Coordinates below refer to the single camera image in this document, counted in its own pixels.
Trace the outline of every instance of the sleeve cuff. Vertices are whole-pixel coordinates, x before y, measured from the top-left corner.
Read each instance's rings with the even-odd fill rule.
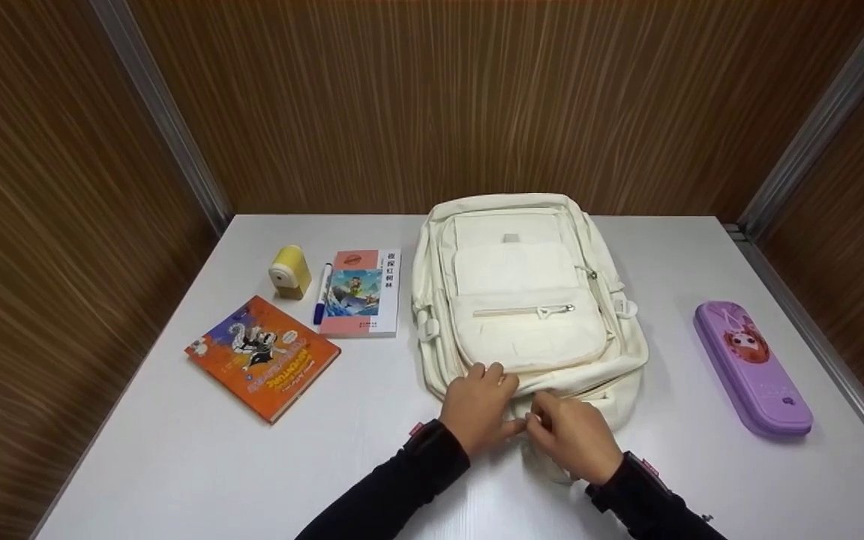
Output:
[[[430,495],[436,496],[470,467],[469,455],[441,421],[433,420],[412,435],[403,447]]]
[[[628,454],[613,478],[601,487],[590,485],[586,495],[600,512],[611,510],[634,536],[648,533],[662,522],[670,509],[685,505]]]

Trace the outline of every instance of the red label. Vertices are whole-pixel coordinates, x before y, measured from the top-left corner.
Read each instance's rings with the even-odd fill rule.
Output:
[[[653,467],[651,463],[645,461],[645,459],[640,459],[639,461],[641,461],[642,465],[645,465],[645,468],[648,469],[649,472],[651,472],[653,475],[655,475],[656,478],[659,477],[659,471],[657,471],[657,469]]]

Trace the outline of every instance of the book cover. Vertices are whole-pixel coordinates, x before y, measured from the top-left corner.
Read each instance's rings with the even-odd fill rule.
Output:
[[[341,250],[333,261],[319,334],[388,338],[398,327],[401,250]]]
[[[268,423],[285,413],[341,350],[258,296],[185,352]]]

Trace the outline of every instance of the cartoon character illustration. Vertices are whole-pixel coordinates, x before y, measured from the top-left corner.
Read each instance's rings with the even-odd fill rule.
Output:
[[[730,351],[735,353],[738,358],[745,362],[754,363],[754,365],[764,365],[769,359],[769,344],[762,339],[762,334],[758,334],[758,329],[752,324],[752,319],[748,316],[742,316],[741,324],[735,321],[734,317],[725,314],[724,318],[731,322],[730,329],[724,333],[724,340]]]
[[[192,351],[195,356],[205,356],[209,352],[209,345],[203,339],[196,339],[192,342]]]
[[[381,270],[340,270],[332,277],[326,299],[329,316],[377,315],[381,296]]]
[[[351,280],[346,282],[346,289],[352,296],[358,296],[362,292],[362,277],[353,276]]]
[[[239,355],[249,355],[249,361],[242,366],[242,371],[249,371],[254,365],[264,365],[272,360],[273,353],[287,353],[285,349],[275,346],[278,338],[273,331],[262,331],[260,327],[246,329],[242,322],[236,322],[229,327],[229,334],[235,335],[232,339],[232,351]]]

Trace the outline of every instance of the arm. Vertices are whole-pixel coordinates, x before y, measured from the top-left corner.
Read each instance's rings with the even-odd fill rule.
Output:
[[[392,459],[340,496],[298,534],[319,538],[394,538],[412,514],[469,469],[470,458],[525,430],[502,421],[518,377],[501,364],[474,364],[449,384],[439,420],[430,421]]]
[[[631,452],[626,452],[609,481],[602,486],[590,484],[586,494],[600,512],[611,510],[638,540],[725,540]]]
[[[312,538],[394,538],[412,514],[432,502],[469,469],[462,445],[433,420],[422,428],[392,459],[353,485],[319,517],[309,523],[297,540]],[[428,439],[422,435],[432,434]],[[421,440],[422,448],[411,448]]]
[[[654,472],[622,454],[602,413],[588,403],[539,392],[526,418],[529,438],[573,478],[600,512],[611,510],[638,540],[724,540]]]

